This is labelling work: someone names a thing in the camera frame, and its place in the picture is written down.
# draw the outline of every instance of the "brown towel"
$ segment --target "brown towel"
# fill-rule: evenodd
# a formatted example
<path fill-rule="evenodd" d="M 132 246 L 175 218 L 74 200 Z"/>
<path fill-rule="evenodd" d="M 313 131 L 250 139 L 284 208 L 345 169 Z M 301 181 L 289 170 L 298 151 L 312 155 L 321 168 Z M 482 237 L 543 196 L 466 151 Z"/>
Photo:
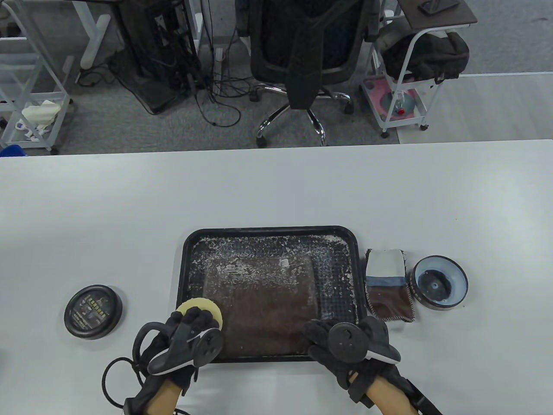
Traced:
<path fill-rule="evenodd" d="M 223 314 L 221 359 L 305 354 L 301 330 L 318 317 L 309 256 L 212 260 L 204 297 Z"/>
<path fill-rule="evenodd" d="M 383 321 L 415 320 L 415 307 L 405 278 L 400 250 L 367 251 L 365 288 L 371 313 Z"/>

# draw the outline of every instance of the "black tray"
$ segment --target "black tray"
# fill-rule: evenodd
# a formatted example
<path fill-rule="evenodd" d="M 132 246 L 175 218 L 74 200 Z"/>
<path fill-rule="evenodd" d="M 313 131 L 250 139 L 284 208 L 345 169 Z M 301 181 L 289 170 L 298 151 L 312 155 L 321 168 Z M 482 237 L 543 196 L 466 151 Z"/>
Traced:
<path fill-rule="evenodd" d="M 295 252 L 310 255 L 313 260 L 319 318 L 357 323 L 367 315 L 357 240 L 349 229 L 342 226 L 198 230 L 184 243 L 176 306 L 202 296 L 207 259 L 281 256 L 289 252 L 286 248 L 291 247 Z M 215 362 L 305 360 L 309 357 L 286 355 L 218 359 Z"/>

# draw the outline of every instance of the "gloved hand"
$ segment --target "gloved hand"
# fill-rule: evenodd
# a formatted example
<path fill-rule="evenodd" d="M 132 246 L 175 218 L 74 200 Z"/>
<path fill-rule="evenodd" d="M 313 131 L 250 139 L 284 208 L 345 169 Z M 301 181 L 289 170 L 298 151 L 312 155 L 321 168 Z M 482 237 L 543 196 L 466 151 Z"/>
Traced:
<path fill-rule="evenodd" d="M 312 342 L 307 354 L 336 376 L 338 384 L 343 389 L 347 389 L 349 396 L 355 403 L 361 402 L 368 408 L 374 405 L 366 392 L 377 376 L 384 377 L 408 396 L 414 392 L 411 383 L 401 377 L 395 365 L 376 359 L 365 359 L 359 363 L 348 364 L 335 358 L 328 350 L 328 332 L 337 323 L 339 323 L 337 320 L 311 320 L 305 325 L 304 334 Z M 371 341 L 377 339 L 377 341 L 386 342 L 386 346 L 389 345 L 388 329 L 383 321 L 369 316 L 361 320 L 358 326 Z M 374 330 L 384 330 L 384 335 L 381 331 L 380 335 L 373 336 Z"/>
<path fill-rule="evenodd" d="M 169 348 L 171 338 L 181 323 L 190 326 L 190 339 L 204 330 L 219 327 L 219 323 L 213 319 L 213 315 L 209 311 L 200 310 L 198 307 L 192 307 L 186 312 L 185 315 L 181 312 L 173 312 L 165 323 L 165 332 L 160 332 L 156 337 L 154 337 L 152 343 L 142 354 L 139 356 L 133 356 L 133 360 L 136 364 L 135 370 L 137 375 L 138 371 L 141 372 L 146 377 L 146 380 L 142 385 L 142 389 L 134 398 L 125 399 L 125 403 L 123 405 L 123 413 L 125 415 L 142 415 L 148 402 L 154 398 L 166 380 L 170 380 L 172 383 L 180 387 L 182 389 L 182 395 L 184 395 L 190 387 L 192 375 L 195 375 L 196 380 L 197 368 L 192 365 L 187 365 L 182 369 L 159 376 L 150 375 L 147 370 L 150 361 L 157 354 Z"/>

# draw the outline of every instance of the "black backpack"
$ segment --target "black backpack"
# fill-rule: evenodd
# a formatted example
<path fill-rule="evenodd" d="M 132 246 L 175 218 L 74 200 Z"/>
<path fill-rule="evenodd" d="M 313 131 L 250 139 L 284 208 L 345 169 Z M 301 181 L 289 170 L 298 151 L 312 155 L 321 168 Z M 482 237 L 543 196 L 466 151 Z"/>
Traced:
<path fill-rule="evenodd" d="M 407 49 L 415 35 L 409 35 L 382 54 L 386 72 L 399 78 Z M 455 79 L 468 64 L 468 46 L 457 33 L 448 33 L 447 38 L 424 34 L 416 41 L 407 65 L 415 81 L 434 79 L 437 84 L 444 79 Z"/>

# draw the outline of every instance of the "sponge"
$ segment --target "sponge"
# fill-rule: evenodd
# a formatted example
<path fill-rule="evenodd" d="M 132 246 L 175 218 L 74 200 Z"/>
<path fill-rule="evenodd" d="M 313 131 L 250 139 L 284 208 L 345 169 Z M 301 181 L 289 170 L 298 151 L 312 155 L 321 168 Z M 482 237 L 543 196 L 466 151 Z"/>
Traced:
<path fill-rule="evenodd" d="M 219 330 L 223 328 L 223 315 L 221 314 L 221 309 L 213 301 L 201 297 L 191 298 L 183 302 L 177 308 L 177 311 L 185 315 L 192 307 L 198 307 L 200 310 L 209 311 L 213 315 L 213 319 L 219 323 Z"/>

